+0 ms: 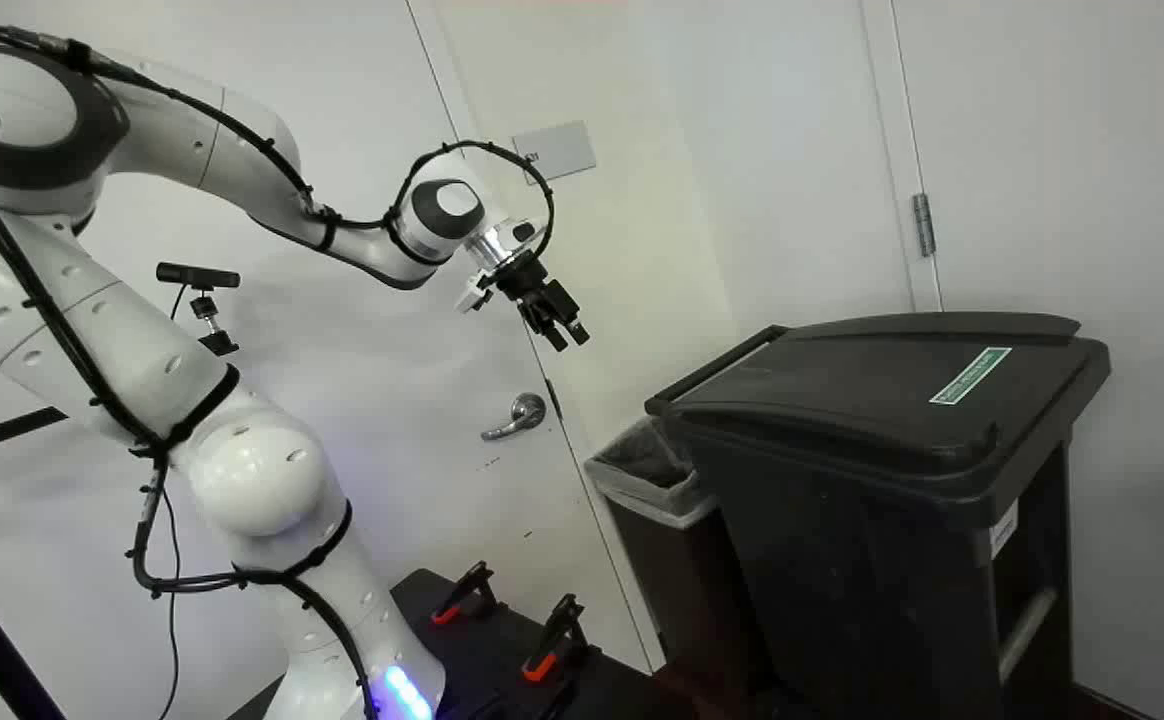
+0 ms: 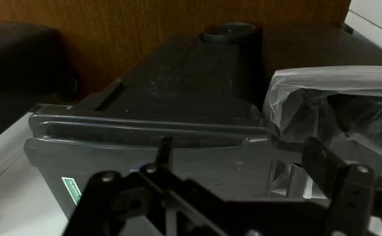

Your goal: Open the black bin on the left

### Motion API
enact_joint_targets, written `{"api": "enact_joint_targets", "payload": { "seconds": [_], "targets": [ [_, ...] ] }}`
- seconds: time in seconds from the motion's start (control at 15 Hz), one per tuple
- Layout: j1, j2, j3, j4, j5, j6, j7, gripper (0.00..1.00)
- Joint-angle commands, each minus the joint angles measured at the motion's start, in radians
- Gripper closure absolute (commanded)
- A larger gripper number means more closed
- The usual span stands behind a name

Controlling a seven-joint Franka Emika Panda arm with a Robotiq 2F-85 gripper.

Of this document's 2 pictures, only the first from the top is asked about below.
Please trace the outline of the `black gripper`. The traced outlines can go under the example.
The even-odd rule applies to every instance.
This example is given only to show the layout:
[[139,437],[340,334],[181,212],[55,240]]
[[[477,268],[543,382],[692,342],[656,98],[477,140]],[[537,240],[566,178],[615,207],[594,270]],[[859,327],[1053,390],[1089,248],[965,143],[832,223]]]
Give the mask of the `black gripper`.
[[574,300],[556,300],[556,279],[550,276],[543,260],[537,251],[526,251],[509,265],[500,265],[487,284],[513,300],[521,309],[521,314],[529,322],[537,322],[537,330],[556,346],[566,350],[567,340],[566,330],[574,334],[574,342],[590,342],[590,327],[581,319],[581,302]]

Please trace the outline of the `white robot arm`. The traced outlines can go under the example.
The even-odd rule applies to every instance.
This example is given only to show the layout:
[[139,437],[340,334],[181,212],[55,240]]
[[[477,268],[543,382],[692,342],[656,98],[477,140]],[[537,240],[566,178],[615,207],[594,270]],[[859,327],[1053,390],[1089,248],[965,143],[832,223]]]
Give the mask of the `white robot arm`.
[[234,546],[200,584],[258,587],[286,630],[269,720],[436,720],[447,671],[369,566],[321,440],[80,244],[116,170],[209,192],[399,293],[469,254],[480,300],[509,296],[574,346],[590,327],[543,268],[553,229],[495,207],[462,140],[411,159],[381,216],[351,221],[314,192],[274,109],[0,22],[0,377],[146,454],[149,498],[167,478],[192,489]]

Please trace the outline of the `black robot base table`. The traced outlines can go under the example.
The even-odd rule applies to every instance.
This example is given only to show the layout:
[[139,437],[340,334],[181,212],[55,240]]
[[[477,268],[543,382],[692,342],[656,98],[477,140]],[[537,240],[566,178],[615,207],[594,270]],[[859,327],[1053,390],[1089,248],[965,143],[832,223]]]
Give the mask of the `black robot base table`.
[[452,584],[419,566],[394,587],[407,626],[446,666],[436,700],[424,700],[399,666],[381,666],[347,707],[296,707],[286,700],[286,685],[274,681],[227,720],[692,720],[692,707],[671,687],[605,656],[594,640],[581,665],[543,685],[526,685],[521,665],[543,624],[495,597],[487,615],[436,626],[434,607]]

